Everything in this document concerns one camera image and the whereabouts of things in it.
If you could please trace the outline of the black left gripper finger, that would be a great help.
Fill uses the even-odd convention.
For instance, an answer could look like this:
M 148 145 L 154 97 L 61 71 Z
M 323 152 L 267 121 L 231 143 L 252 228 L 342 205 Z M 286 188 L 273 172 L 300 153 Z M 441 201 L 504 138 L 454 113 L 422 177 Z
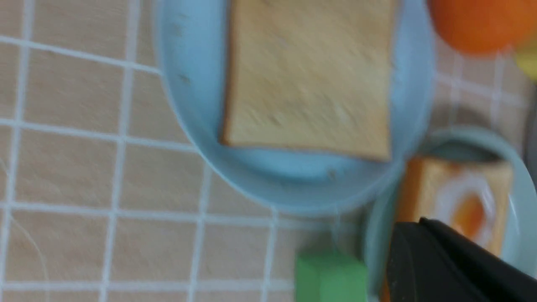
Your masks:
M 387 302 L 535 302 L 536 280 L 441 221 L 396 222 Z

